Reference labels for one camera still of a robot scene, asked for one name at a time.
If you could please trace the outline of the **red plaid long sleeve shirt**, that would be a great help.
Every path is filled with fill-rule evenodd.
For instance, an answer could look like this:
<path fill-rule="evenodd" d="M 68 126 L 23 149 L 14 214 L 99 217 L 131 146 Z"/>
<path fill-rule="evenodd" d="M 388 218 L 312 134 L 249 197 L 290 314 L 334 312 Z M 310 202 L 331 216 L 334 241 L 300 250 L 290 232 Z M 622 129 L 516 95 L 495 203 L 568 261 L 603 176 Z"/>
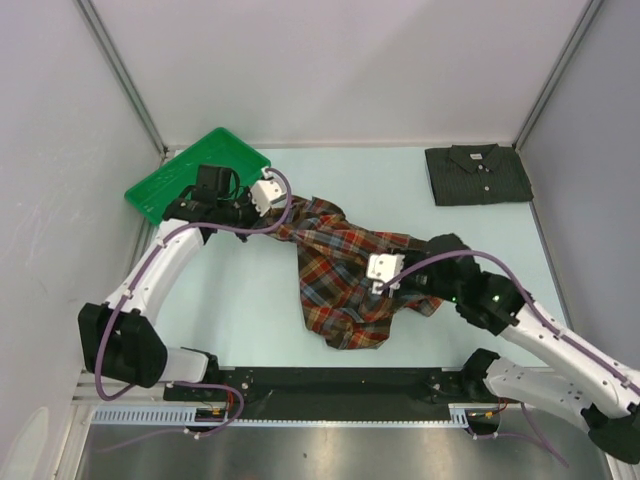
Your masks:
<path fill-rule="evenodd" d="M 429 317 L 443 303 L 421 293 L 373 294 L 366 277 L 370 255 L 422 250 L 426 242 L 357 226 L 327 200 L 295 196 L 287 219 L 271 237 L 296 245 L 305 326 L 333 349 L 377 348 L 389 339 L 398 311 L 411 309 Z"/>

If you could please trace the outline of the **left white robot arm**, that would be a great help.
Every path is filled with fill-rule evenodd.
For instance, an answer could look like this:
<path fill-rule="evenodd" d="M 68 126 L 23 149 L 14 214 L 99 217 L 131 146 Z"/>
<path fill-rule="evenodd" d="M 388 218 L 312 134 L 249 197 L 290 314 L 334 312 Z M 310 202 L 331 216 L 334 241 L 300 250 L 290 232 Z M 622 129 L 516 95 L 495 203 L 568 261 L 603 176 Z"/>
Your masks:
<path fill-rule="evenodd" d="M 209 368 L 210 354 L 168 347 L 155 329 L 160 309 L 176 280 L 219 232 L 245 241 L 279 228 L 292 206 L 288 179 L 265 167 L 250 186 L 243 186 L 229 167 L 202 165 L 194 184 L 166 207 L 157 234 L 123 283 L 100 304 L 85 304 L 78 315 L 86 369 L 93 373 L 98 394 L 108 378 L 133 387 L 160 382 L 185 383 L 197 398 L 214 397 L 221 376 Z"/>

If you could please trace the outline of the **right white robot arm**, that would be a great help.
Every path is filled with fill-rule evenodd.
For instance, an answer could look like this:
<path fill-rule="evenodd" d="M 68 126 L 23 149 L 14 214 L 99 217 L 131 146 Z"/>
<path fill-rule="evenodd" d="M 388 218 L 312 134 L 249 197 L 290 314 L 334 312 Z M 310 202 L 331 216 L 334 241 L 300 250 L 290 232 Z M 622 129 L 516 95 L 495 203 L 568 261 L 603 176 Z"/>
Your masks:
<path fill-rule="evenodd" d="M 491 394 L 529 404 L 584 431 L 600 450 L 627 464 L 639 462 L 639 372 L 563 326 L 499 258 L 472 250 L 454 234 L 425 250 L 393 249 L 387 284 L 451 302 L 469 324 L 515 344 L 552 374 L 511 364 L 497 354 L 463 373 L 473 401 Z"/>

